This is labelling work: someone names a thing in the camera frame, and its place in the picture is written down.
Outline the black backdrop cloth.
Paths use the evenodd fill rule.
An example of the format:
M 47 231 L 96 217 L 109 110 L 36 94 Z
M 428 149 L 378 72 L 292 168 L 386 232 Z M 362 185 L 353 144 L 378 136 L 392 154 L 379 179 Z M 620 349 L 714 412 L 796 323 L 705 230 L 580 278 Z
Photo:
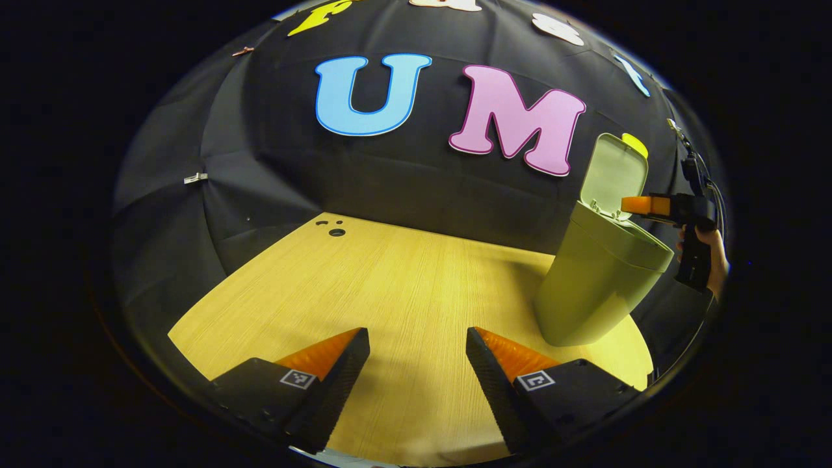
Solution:
M 324 211 L 553 254 L 601 133 L 649 151 L 648 192 L 689 192 L 674 119 L 720 164 L 690 105 L 596 27 L 525 0 L 478 12 L 327 0 L 206 57 L 158 101 L 123 157 L 112 275 L 125 328 L 161 354 L 191 306 Z M 244 46 L 252 53 L 232 57 Z M 362 57 L 360 120 L 387 101 L 383 58 L 419 54 L 408 119 L 377 135 L 320 124 L 322 62 Z M 183 184 L 196 172 L 208 179 Z

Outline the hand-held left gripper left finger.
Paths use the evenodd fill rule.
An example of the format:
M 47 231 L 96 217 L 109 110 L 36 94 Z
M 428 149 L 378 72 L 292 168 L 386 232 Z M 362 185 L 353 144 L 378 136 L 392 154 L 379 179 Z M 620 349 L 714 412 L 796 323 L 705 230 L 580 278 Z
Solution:
M 327 447 L 370 345 L 368 330 L 356 327 L 276 361 L 253 357 L 211 380 L 211 396 L 261 435 L 316 454 Z

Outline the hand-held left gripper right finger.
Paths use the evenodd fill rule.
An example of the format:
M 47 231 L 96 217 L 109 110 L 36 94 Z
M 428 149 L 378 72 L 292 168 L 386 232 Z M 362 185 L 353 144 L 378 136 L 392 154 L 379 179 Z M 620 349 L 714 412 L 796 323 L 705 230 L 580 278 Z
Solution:
M 512 454 L 571 443 L 641 394 L 588 359 L 562 363 L 482 327 L 467 329 L 465 353 Z

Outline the wooden desktop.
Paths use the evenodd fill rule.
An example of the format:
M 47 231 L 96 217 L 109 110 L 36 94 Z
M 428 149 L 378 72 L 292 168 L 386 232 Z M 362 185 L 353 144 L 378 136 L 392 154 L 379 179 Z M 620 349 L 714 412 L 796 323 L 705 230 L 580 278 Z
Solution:
M 584 358 L 642 391 L 653 360 L 631 318 L 586 346 L 552 347 L 533 297 L 553 256 L 323 213 L 223 279 L 172 326 L 208 379 L 356 327 L 370 356 L 328 447 L 404 466 L 508 456 L 465 353 L 482 327 L 559 362 Z

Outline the pale green desktop garbage bin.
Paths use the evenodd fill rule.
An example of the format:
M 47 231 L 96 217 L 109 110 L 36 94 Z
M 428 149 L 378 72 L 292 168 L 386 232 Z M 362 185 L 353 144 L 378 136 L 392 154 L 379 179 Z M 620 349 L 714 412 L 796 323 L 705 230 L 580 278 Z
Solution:
M 582 346 L 612 331 L 650 293 L 673 251 L 632 221 L 621 201 L 641 196 L 648 163 L 620 137 L 595 139 L 564 239 L 533 300 L 543 340 Z

